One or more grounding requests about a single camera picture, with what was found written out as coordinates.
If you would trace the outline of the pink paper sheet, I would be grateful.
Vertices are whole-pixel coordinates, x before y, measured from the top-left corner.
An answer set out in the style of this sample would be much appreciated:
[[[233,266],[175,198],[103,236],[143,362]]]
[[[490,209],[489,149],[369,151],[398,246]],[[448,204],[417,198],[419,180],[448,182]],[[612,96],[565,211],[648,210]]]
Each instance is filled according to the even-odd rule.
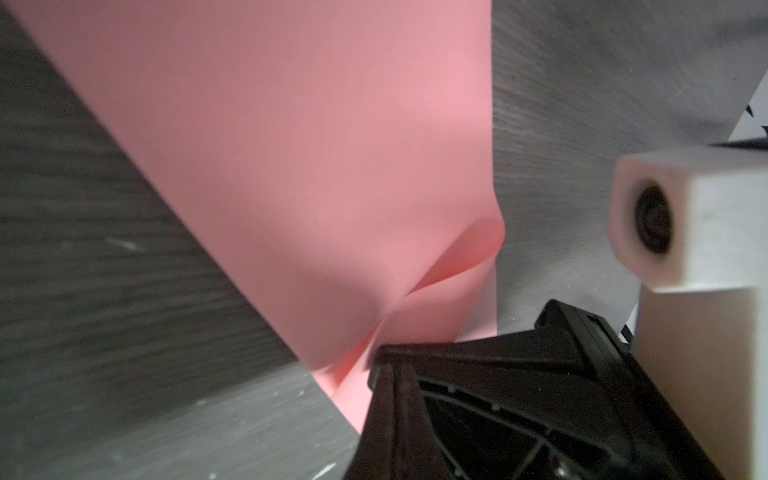
[[[495,333],[489,2],[8,9],[354,428],[381,344]]]

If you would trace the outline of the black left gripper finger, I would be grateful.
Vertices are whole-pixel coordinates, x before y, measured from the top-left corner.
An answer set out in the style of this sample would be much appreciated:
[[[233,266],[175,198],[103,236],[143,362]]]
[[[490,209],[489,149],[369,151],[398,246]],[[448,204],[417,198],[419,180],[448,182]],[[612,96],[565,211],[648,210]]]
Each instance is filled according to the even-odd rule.
[[[346,479],[452,479],[435,440],[415,370],[385,364]]]

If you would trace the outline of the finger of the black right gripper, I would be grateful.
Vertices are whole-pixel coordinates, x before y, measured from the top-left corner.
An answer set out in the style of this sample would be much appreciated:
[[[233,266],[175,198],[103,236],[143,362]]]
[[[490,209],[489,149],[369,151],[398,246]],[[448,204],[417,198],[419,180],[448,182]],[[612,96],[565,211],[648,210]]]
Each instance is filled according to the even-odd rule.
[[[452,479],[717,479],[607,322],[552,300],[528,331],[384,345],[413,367]]]

